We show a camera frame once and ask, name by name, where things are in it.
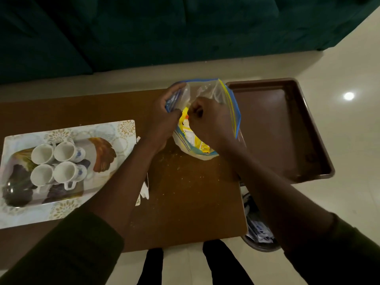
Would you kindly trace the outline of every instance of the person's left hand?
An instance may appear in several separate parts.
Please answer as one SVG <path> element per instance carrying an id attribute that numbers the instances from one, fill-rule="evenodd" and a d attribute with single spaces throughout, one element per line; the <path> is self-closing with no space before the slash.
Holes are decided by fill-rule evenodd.
<path id="1" fill-rule="evenodd" d="M 177 83 L 169 87 L 163 95 L 156 99 L 151 108 L 150 120 L 152 121 L 146 134 L 145 140 L 153 146 L 156 153 L 164 149 L 166 141 L 173 135 L 182 115 L 181 110 L 175 109 L 168 113 L 165 109 L 166 101 L 186 83 Z"/>

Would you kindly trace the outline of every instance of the wooden table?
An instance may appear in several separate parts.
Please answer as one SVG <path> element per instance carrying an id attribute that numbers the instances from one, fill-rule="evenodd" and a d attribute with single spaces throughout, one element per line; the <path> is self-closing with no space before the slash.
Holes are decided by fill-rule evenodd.
<path id="1" fill-rule="evenodd" d="M 0 139 L 15 134 L 134 119 L 141 136 L 163 90 L 0 104 Z M 242 236 L 247 232 L 236 174 L 220 157 L 198 160 L 173 139 L 149 169 L 149 200 L 133 211 L 125 252 Z M 0 269 L 12 266 L 59 223 L 0 230 Z"/>

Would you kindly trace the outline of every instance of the brown tray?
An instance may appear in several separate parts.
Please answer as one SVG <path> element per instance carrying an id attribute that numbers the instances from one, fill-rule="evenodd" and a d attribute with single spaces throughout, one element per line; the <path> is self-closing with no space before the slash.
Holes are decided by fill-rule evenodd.
<path id="1" fill-rule="evenodd" d="M 301 183 L 335 170 L 295 79 L 229 82 L 249 151 L 274 172 Z"/>

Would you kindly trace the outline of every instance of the plastic bag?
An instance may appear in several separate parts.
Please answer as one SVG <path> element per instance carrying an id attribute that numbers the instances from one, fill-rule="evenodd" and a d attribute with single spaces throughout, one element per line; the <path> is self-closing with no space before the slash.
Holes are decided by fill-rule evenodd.
<path id="1" fill-rule="evenodd" d="M 181 111 L 185 110 L 183 113 L 187 114 L 187 109 L 197 97 L 201 96 L 214 99 L 218 103 L 228 106 L 235 138 L 238 137 L 241 120 L 239 107 L 232 91 L 220 79 L 194 79 L 181 82 L 186 82 L 186 86 L 178 90 L 171 99 L 167 100 L 165 108 L 168 112 L 174 109 L 180 109 Z M 180 128 L 180 125 L 182 124 L 179 123 L 177 129 L 174 131 L 173 139 L 183 152 L 202 160 L 209 160 L 218 156 L 218 153 L 212 148 L 209 152 L 207 152 L 208 150 L 202 151 L 205 144 L 201 144 L 200 147 L 195 147 L 193 140 L 191 144 L 183 133 L 183 126 L 185 125 L 183 125 L 182 128 Z"/>

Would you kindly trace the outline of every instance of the hand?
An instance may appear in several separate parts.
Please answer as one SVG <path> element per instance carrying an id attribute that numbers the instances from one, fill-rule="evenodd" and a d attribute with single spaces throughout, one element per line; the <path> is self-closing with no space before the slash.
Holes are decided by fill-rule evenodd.
<path id="1" fill-rule="evenodd" d="M 195 135 L 216 152 L 236 142 L 226 105 L 198 97 L 188 110 L 189 125 Z"/>
<path id="2" fill-rule="evenodd" d="M 153 103 L 150 116 L 152 124 L 148 128 L 143 140 L 149 142 L 155 153 L 165 148 L 166 141 L 173 135 L 173 131 L 176 129 L 179 118 L 182 115 L 179 109 L 168 113 L 165 109 L 166 101 L 184 86 L 186 86 L 186 83 L 174 84 Z"/>

